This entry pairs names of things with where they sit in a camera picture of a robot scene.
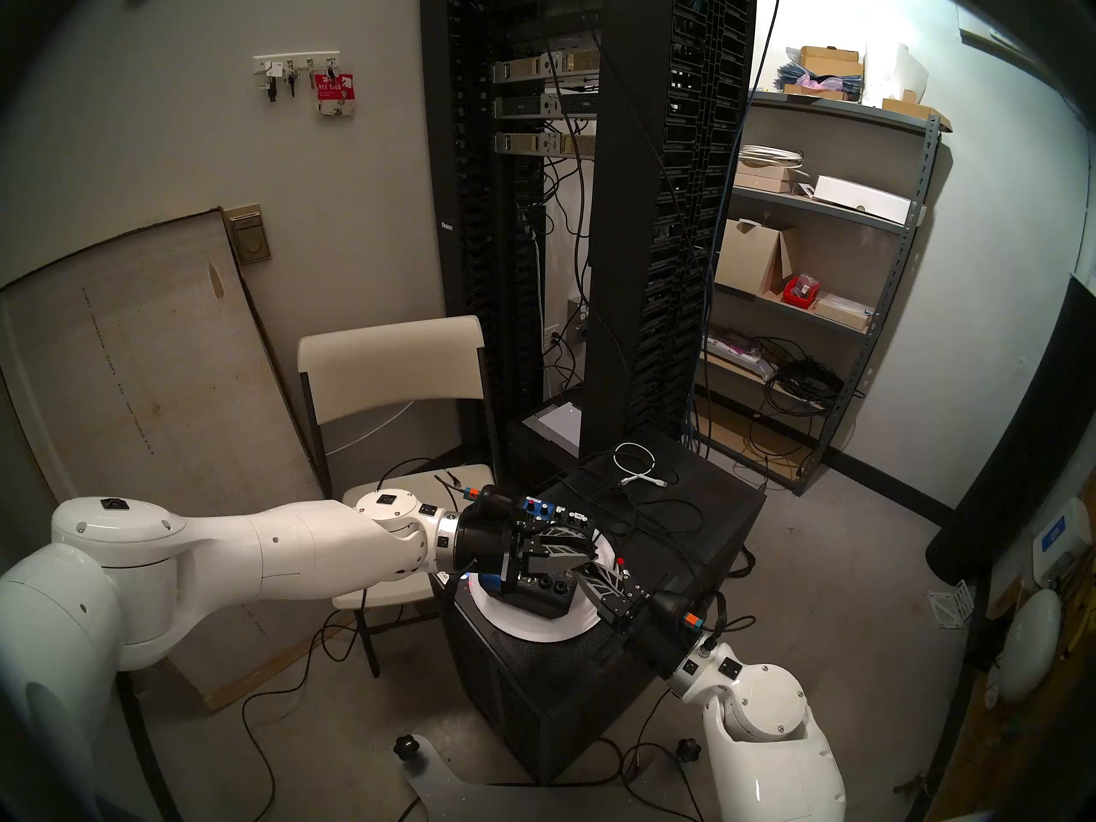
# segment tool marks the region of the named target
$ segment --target shelf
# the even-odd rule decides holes
[[[757,191],[756,189],[735,185],[733,195],[746,199],[760,199],[763,203],[776,203],[780,206],[803,208],[808,212],[829,215],[830,217],[848,220],[853,224],[860,224],[861,226],[870,226],[875,229],[882,229],[884,232],[893,232],[894,235],[900,235],[905,229],[903,224],[895,224],[893,220],[876,217],[865,212],[857,212],[855,208],[845,208],[844,206],[822,203],[818,199],[800,196],[799,194],[775,194],[772,191]]]
[[[815,311],[815,307],[818,306],[817,300],[812,302],[808,308],[801,309],[798,306],[792,306],[790,302],[785,302],[780,298],[780,295],[773,294],[773,292],[764,292],[763,294],[757,295],[754,299],[765,304],[766,306],[776,306],[783,309],[784,311],[791,311],[792,313],[799,316],[800,318],[809,318],[813,323],[821,322],[826,327],[832,327],[838,332],[852,333],[854,335],[866,335],[868,332],[867,327],[865,327],[863,330],[858,330],[856,329],[856,327],[849,327],[848,324],[842,323],[841,321],[831,320],[830,318],[826,318],[823,315],[819,315]]]
[[[701,365],[704,364],[704,356],[700,357],[700,364]],[[723,368],[724,370],[729,370],[731,374],[740,376],[743,379],[749,379],[751,383],[756,383],[758,386],[765,385],[765,380],[762,379],[756,374],[754,374],[752,370],[747,370],[746,368],[735,365],[733,362],[728,362],[727,359],[712,355],[711,351],[708,351],[708,364],[715,365],[716,367],[719,368]],[[817,403],[811,400],[803,400],[802,398],[796,397],[795,395],[786,391],[778,383],[773,385],[773,390],[779,391],[781,395],[788,398],[788,400],[795,400],[798,403],[806,403],[807,406],[814,407],[815,409],[821,409],[821,410],[825,409],[821,403]]]
[[[698,400],[698,409],[707,411],[707,401]],[[708,416],[704,411],[694,413],[693,423],[700,434],[701,441],[708,441]],[[788,456],[766,457],[756,445],[772,453],[787,453],[797,447]],[[779,433],[754,424],[750,429],[750,419],[740,415],[719,403],[711,404],[711,446],[727,456],[735,459],[758,473],[770,477],[784,486],[795,487],[800,482],[800,468],[811,453],[809,445],[799,445]]]
[[[928,121],[899,114],[897,111],[883,111],[870,105],[842,100],[824,100],[821,96],[804,96],[796,93],[773,93],[758,91],[754,96],[754,107],[783,109],[785,111],[803,111],[829,117],[870,123],[913,135],[924,135],[928,132]]]

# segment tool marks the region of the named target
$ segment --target white chair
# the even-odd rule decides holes
[[[498,467],[499,445],[490,390],[486,387],[486,370],[483,333],[475,316],[367,327],[301,339],[297,344],[297,372],[305,391],[317,472],[324,495],[334,496],[320,427],[367,409],[413,400],[456,398],[482,401],[491,461]],[[422,503],[453,509],[449,491],[434,477],[439,475],[452,481],[447,476],[449,472],[461,487],[482,488],[494,482],[495,477],[495,471],[487,465],[461,465],[392,478],[386,480],[386,488],[404,489]],[[363,495],[377,488],[378,482],[355,486],[342,495],[342,502],[354,506]],[[468,503],[463,498],[456,499],[458,511]],[[332,603],[338,609],[354,610],[369,669],[374,677],[379,677],[380,665],[370,635],[435,618],[436,614],[420,614],[414,618],[369,628],[363,610],[432,597],[430,576],[416,572],[403,580],[340,595]]]

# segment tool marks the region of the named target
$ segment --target black knob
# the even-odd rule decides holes
[[[392,751],[396,752],[397,757],[406,763],[409,760],[413,760],[419,754],[419,742],[410,733],[404,737],[397,737],[396,745],[392,746]]]
[[[692,737],[677,743],[677,760],[682,763],[696,763],[700,760],[700,743]]]

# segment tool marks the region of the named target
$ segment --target key tag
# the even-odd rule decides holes
[[[317,111],[327,117],[349,117],[354,113],[354,73],[316,73]]]

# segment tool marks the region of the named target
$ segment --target chair backrest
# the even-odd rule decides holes
[[[483,332],[473,315],[307,335],[297,372],[308,375],[316,423],[391,403],[483,399]]]

